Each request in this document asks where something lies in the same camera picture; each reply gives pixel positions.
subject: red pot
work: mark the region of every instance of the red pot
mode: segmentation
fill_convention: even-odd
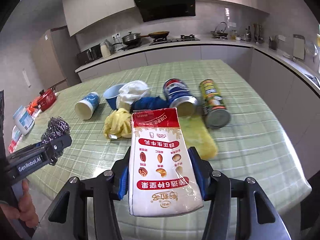
[[[40,98],[38,99],[38,107],[41,109],[41,111],[47,110],[55,101],[57,100],[56,95],[52,91],[51,88],[49,88],[46,92],[42,90],[40,92]]]

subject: human hand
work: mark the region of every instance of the human hand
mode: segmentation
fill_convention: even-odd
[[[39,218],[36,214],[36,208],[32,203],[31,195],[29,194],[29,186],[26,180],[22,181],[23,196],[20,198],[19,209],[6,204],[0,204],[4,215],[8,219],[21,219],[29,228],[35,227],[39,223]]]

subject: blue cup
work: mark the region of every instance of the blue cup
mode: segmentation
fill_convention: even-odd
[[[103,97],[107,100],[107,102],[112,110],[117,109],[116,100],[117,100],[117,96],[119,95],[119,89],[122,88],[124,85],[125,85],[125,83],[114,85],[114,86],[108,88],[103,93]]]

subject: kitchen counter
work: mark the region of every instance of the kitchen counter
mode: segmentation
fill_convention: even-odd
[[[169,47],[177,47],[177,46],[195,46],[195,45],[226,45],[226,46],[240,46],[240,47],[247,47],[247,48],[254,48],[269,57],[277,60],[281,64],[285,65],[291,71],[293,71],[296,75],[300,76],[307,84],[309,84],[313,90],[320,96],[320,88],[311,81],[307,75],[316,76],[320,79],[320,74],[310,69],[306,66],[303,62],[297,60],[296,62],[291,61],[283,56],[283,51],[277,50],[277,52],[268,48],[268,43],[264,44],[256,44],[255,42],[245,42],[245,41],[235,41],[235,40],[217,40],[213,39],[211,35],[196,35],[196,38],[199,38],[200,41],[180,41],[180,42],[171,42],[171,43],[164,43],[164,44],[157,44],[150,46],[149,42],[142,44],[140,47],[135,49],[129,49],[126,51],[119,50],[116,53],[112,54],[110,57],[107,58],[100,58],[93,62],[90,62],[86,65],[83,65],[76,69],[76,72],[83,71],[100,63],[113,60],[116,58],[148,51],[154,49],[162,49],[162,48],[169,48]]]
[[[18,148],[40,141],[51,116],[61,116],[70,124],[72,145],[65,149],[55,166],[45,166],[28,179],[53,199],[71,176],[92,178],[124,157],[131,140],[107,140],[102,129],[112,112],[101,100],[92,118],[80,120],[75,103],[87,93],[103,91],[117,83],[143,80],[152,96],[162,95],[164,82],[172,77],[182,79],[191,93],[200,97],[199,83],[213,79],[220,88],[231,113],[230,123],[221,129],[209,129],[219,148],[210,160],[212,167],[235,179],[254,177],[280,214],[302,201],[311,187],[304,177],[295,150],[278,119],[252,87],[221,60],[172,62],[130,69],[89,80],[60,92],[57,101],[35,120],[31,132],[23,137]],[[138,239],[199,239],[203,233],[210,203],[188,215],[173,218],[138,218],[128,213],[128,197],[115,201],[115,210],[123,236]],[[92,202],[88,205],[93,214]],[[236,225],[236,199],[232,199],[230,233]]]

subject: paper cup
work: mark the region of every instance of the paper cup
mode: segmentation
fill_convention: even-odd
[[[100,103],[100,96],[97,92],[91,92],[75,105],[75,112],[82,120],[88,120]]]

